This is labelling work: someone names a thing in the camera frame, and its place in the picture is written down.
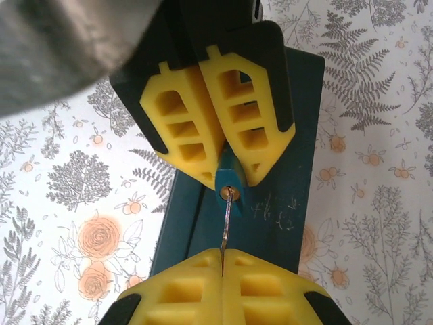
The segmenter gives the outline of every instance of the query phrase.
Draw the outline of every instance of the yellow rubber pad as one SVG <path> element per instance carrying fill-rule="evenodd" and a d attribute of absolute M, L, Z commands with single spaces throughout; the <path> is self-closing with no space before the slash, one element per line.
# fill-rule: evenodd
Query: yellow rubber pad
<path fill-rule="evenodd" d="M 225 136 L 200 68 L 171 71 L 161 63 L 140 104 L 168 148 L 168 154 L 156 154 L 214 189 Z"/>
<path fill-rule="evenodd" d="M 210 59 L 183 70 L 160 64 L 140 100 L 168 148 L 156 154 L 214 190 L 227 139 L 249 186 L 259 184 L 295 134 L 277 126 L 267 72 L 235 53 L 208 48 Z M 240 83 L 240 72 L 251 81 Z"/>
<path fill-rule="evenodd" d="M 235 54 L 207 49 L 199 63 L 225 137 L 244 168 L 249 186 L 259 184 L 295 135 L 295 125 L 278 130 L 267 72 Z M 251 81 L 240 82 L 240 72 Z"/>
<path fill-rule="evenodd" d="M 321 325 L 304 293 L 310 282 L 238 250 L 197 254 L 126 291 L 142 299 L 129 325 Z"/>

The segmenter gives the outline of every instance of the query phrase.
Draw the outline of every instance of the wallpaper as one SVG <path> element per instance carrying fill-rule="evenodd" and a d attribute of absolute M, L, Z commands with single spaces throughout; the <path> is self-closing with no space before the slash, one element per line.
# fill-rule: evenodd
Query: wallpaper
<path fill-rule="evenodd" d="M 433 325 L 432 0 L 263 9 L 326 59 L 299 274 L 354 325 Z M 106 79 L 1 119 L 0 325 L 97 324 L 147 278 L 174 173 Z"/>

